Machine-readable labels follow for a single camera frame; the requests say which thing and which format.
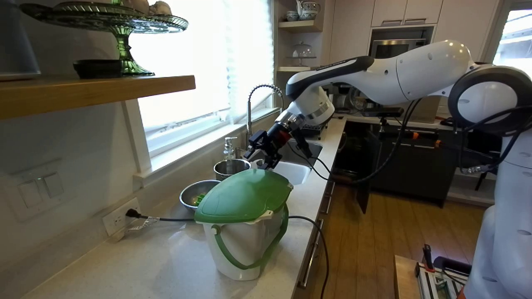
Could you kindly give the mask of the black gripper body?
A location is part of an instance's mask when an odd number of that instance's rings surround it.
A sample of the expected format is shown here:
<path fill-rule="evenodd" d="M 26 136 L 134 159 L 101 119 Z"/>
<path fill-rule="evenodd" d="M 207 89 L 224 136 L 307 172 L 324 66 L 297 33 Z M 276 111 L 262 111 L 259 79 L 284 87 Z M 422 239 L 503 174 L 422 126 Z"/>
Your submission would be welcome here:
<path fill-rule="evenodd" d="M 281 126 L 274 124 L 267 131 L 262 131 L 257 139 L 256 146 L 266 152 L 271 159 L 279 159 L 279 149 L 286 144 L 286 141 L 291 137 L 291 132 Z"/>

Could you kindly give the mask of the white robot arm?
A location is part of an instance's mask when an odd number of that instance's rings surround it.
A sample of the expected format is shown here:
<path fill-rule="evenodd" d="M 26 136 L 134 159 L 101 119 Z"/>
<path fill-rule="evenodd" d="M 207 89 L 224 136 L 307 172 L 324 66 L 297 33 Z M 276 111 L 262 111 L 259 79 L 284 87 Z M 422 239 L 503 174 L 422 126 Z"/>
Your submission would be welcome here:
<path fill-rule="evenodd" d="M 493 204 L 485 209 L 465 299 L 532 299 L 532 81 L 513 66 L 480 64 L 458 39 L 440 39 L 390 58 L 354 56 L 292 74 L 289 106 L 249 136 L 249 146 L 281 159 L 279 149 L 304 126 L 330 119 L 327 84 L 349 84 L 382 106 L 440 97 L 450 124 L 500 137 Z"/>

